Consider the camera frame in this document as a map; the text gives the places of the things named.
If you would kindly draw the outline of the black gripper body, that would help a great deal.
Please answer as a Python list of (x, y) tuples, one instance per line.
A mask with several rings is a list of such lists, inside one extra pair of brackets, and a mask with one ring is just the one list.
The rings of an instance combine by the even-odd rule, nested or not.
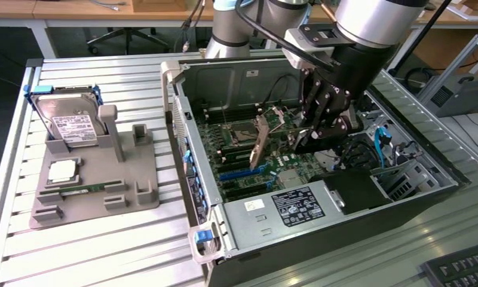
[(327, 88), (334, 85), (340, 90), (348, 90), (354, 97), (358, 96), (374, 82), (395, 52), (395, 45), (375, 48), (360, 43), (316, 51), (315, 56), (323, 61), (330, 57), (335, 67), (334, 72), (318, 69), (323, 84)]

